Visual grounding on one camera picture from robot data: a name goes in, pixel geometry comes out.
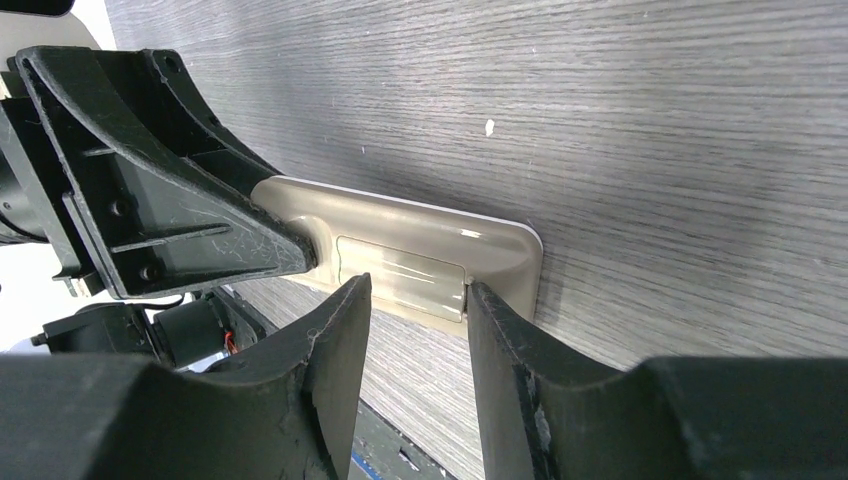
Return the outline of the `white remote control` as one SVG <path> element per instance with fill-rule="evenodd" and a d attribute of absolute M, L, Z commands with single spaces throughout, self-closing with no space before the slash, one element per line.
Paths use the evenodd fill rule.
<path fill-rule="evenodd" d="M 330 293 L 367 273 L 375 309 L 459 337 L 475 281 L 535 314 L 543 243 L 525 224 L 289 176 L 251 198 L 312 241 L 317 265 L 293 282 Z"/>

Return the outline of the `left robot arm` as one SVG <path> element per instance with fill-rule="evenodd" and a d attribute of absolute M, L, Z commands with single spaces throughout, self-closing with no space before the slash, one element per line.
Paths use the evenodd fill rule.
<path fill-rule="evenodd" d="M 47 244 L 57 280 L 110 301 L 34 346 L 183 368 L 266 336 L 227 284 L 312 270 L 251 199 L 275 169 L 228 130 L 173 50 L 104 50 L 69 1 L 1 5 L 1 242 Z"/>

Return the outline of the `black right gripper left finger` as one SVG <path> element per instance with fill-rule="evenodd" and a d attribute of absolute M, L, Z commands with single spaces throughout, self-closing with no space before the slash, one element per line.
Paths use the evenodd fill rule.
<path fill-rule="evenodd" d="M 5 479 L 344 479 L 372 282 L 202 373 L 138 355 L 1 358 Z"/>

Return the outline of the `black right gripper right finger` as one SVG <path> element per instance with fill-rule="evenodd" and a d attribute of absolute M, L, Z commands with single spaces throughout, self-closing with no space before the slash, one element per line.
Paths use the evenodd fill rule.
<path fill-rule="evenodd" d="M 469 287 L 489 479 L 843 479 L 843 358 L 660 356 L 620 371 Z"/>

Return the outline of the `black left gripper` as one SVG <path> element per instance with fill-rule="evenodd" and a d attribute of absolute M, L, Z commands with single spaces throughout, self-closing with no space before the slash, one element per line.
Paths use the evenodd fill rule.
<path fill-rule="evenodd" d="M 54 355 L 130 354 L 185 368 L 261 341 L 229 283 L 305 273 L 312 242 L 251 198 L 274 168 L 227 127 L 174 50 L 31 46 L 1 103 L 1 240 L 41 243 L 75 296 Z"/>

